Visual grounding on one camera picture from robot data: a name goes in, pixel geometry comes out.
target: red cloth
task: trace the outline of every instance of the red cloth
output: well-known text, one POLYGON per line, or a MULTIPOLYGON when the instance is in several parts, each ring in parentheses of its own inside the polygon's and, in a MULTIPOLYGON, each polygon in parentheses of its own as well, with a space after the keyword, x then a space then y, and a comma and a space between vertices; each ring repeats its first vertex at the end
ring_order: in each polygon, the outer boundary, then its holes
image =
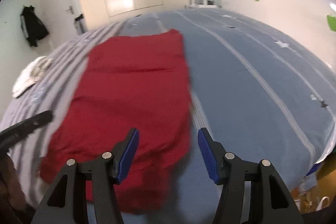
MULTIPOLYGON (((130 128, 140 143, 128 177, 115 187, 124 212, 158 209, 170 173, 189 150, 189 77, 182 35, 112 37, 89 54, 63 124, 54 133, 40 176, 51 183, 68 159, 95 159, 130 128)), ((92 185, 87 183, 92 200, 92 185)))

